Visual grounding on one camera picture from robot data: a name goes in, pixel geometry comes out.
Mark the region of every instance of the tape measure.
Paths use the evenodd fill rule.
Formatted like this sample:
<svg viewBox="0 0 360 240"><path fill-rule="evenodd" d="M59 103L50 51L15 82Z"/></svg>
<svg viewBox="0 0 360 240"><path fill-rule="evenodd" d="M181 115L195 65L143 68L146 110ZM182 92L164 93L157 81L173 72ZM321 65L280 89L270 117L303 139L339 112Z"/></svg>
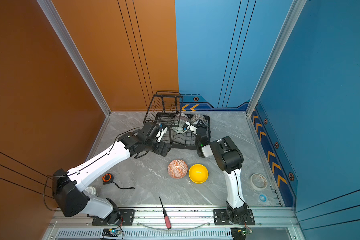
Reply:
<svg viewBox="0 0 360 240"><path fill-rule="evenodd" d="M115 183L113 181L113 176L110 173L106 173L102 179L103 179L103 185L114 183L116 185L116 187L118 187L120 189L135 189L134 187L126 187L126 188L119 187L119 185L117 185L117 183Z"/></svg>

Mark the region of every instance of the marble tabletop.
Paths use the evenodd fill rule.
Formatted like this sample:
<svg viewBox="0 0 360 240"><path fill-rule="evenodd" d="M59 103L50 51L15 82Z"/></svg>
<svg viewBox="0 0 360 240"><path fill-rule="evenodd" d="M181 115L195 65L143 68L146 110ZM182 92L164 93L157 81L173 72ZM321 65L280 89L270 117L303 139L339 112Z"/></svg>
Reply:
<svg viewBox="0 0 360 240"><path fill-rule="evenodd" d="M274 190L267 186L262 191L254 190L250 185L250 176L260 173L266 178L264 165L255 146L244 112L211 111L197 112L210 116L211 141L230 136L244 156L241 169L241 184L244 200L250 206L278 205L274 198ZM109 147L115 136L133 127L142 126L144 112L112 112L110 121L96 149L96 154ZM188 175L181 179L173 179L168 175L168 164L175 160L185 161L190 168L194 164L202 164L208 169L206 182L196 184ZM120 187L114 184L102 185L101 177L92 182L100 197L108 197L117 205L160 204L159 196L166 205L226 205L227 188L223 172L218 168L213 156L201 158L195 150L172 148L166 157L148 153L138 159L133 157L122 161L107 172L111 173ZM262 202L259 194L268 199Z"/></svg>

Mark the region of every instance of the black wire dish rack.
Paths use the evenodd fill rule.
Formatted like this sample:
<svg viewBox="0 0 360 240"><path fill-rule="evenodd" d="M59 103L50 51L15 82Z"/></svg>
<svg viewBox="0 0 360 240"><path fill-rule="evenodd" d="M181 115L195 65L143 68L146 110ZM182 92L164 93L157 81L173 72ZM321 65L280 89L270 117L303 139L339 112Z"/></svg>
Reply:
<svg viewBox="0 0 360 240"><path fill-rule="evenodd" d="M152 97L143 123L153 122L167 126L168 130L162 141L169 142L172 148L196 150L196 137L193 132L181 129L185 119L192 119L195 114L182 113L182 107L183 96L180 93L158 91ZM209 142L211 139L210 118L207 115L203 115L203 117L205 118L204 124L208 127Z"/></svg>

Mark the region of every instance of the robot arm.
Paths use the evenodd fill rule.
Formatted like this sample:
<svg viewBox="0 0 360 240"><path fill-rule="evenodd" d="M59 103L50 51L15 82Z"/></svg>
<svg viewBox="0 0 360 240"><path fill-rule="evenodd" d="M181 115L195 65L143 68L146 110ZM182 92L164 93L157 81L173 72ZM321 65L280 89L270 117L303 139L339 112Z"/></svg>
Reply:
<svg viewBox="0 0 360 240"><path fill-rule="evenodd" d="M237 149L230 137L210 142L206 126L199 122L196 128L185 124L186 130L196 135L197 153L201 157L214 156L219 168L224 171L228 188L227 214L231 223L242 222L248 213L248 205L244 202L241 190L241 163L243 155ZM96 178L119 162L136 154L141 157L143 151L152 151L166 156L170 144L160 141L166 127L146 122L141 130L128 132L118 138L110 147L80 166L67 172L63 169L53 174L52 196L61 208L64 216L72 217L78 213L98 216L109 225L117 223L120 212L111 199L102 199L84 191Z"/></svg>
<svg viewBox="0 0 360 240"><path fill-rule="evenodd" d="M227 215L233 224L242 222L248 211L241 188L241 163L243 155L230 137L210 142L201 148L203 156L214 156L219 168L224 171L225 182L228 189Z"/></svg>
<svg viewBox="0 0 360 240"><path fill-rule="evenodd" d="M120 212L116 204L110 199L89 194L84 189L119 162L135 154L135 158L138 158L142 151L166 156L170 144L160 141L166 131L166 127L146 122L141 130L125 133L106 150L80 166L67 172L57 170L53 174L52 196L64 216L82 213L98 216L108 224L117 222Z"/></svg>

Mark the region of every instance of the bowl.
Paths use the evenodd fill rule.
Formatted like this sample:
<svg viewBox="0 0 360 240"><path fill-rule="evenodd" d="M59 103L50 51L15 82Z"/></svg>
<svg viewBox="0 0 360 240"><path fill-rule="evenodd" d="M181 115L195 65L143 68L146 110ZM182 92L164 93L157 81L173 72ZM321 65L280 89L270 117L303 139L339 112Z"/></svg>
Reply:
<svg viewBox="0 0 360 240"><path fill-rule="evenodd" d="M203 183L208 179L208 170L201 164L195 164L189 169L189 178L194 183Z"/></svg>
<svg viewBox="0 0 360 240"><path fill-rule="evenodd" d="M173 160L168 165L168 174L174 179L180 179L187 174L188 166L180 159Z"/></svg>

